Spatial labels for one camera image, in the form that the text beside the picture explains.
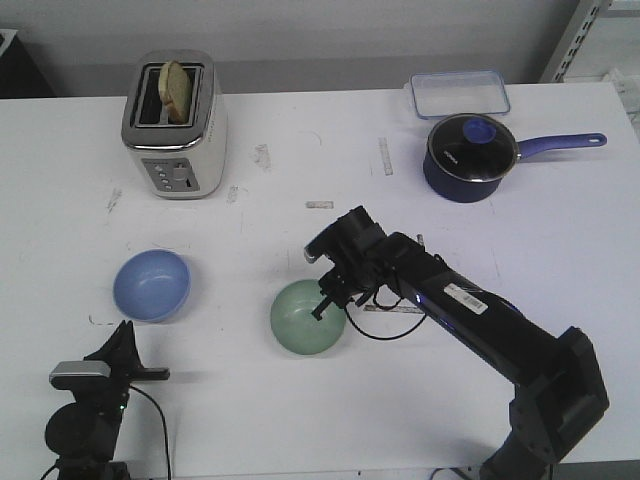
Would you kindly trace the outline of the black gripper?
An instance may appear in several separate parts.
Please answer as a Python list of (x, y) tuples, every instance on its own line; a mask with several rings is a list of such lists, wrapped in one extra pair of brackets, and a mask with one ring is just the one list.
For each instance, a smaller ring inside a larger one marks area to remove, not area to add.
[(380, 267), (369, 253), (387, 238), (378, 223), (360, 205), (339, 217), (344, 232), (344, 256), (321, 277), (319, 285), (325, 296), (311, 311), (316, 320), (333, 304), (345, 307), (353, 300), (357, 306), (369, 300), (382, 285)]
[[(124, 347), (120, 347), (124, 336)], [(122, 320), (104, 343), (102, 349), (83, 358), (95, 371), (102, 374), (87, 380), (83, 386), (86, 394), (106, 395), (127, 393), (135, 382), (166, 381), (170, 370), (166, 367), (144, 367), (136, 345), (134, 324)]]

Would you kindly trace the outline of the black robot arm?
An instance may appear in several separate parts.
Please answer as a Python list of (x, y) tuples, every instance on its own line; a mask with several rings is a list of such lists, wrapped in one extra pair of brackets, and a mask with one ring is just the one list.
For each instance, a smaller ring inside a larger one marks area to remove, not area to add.
[(570, 327), (554, 337), (502, 297), (482, 289), (403, 233), (386, 234), (358, 206), (304, 249), (334, 266), (319, 281), (329, 304), (362, 305), (381, 286), (406, 299), (514, 386), (511, 431), (479, 469), (482, 479), (540, 479), (596, 425), (609, 407), (590, 339)]
[(165, 381), (167, 368), (143, 366), (134, 325), (123, 320), (97, 351), (81, 360), (61, 361), (49, 374), (56, 390), (69, 391), (74, 401), (59, 408), (45, 427), (45, 443), (58, 455), (50, 471), (60, 479), (129, 479), (124, 461), (116, 461), (117, 439), (130, 392), (156, 408), (164, 437), (166, 477), (172, 477), (166, 417), (159, 403), (137, 382)]

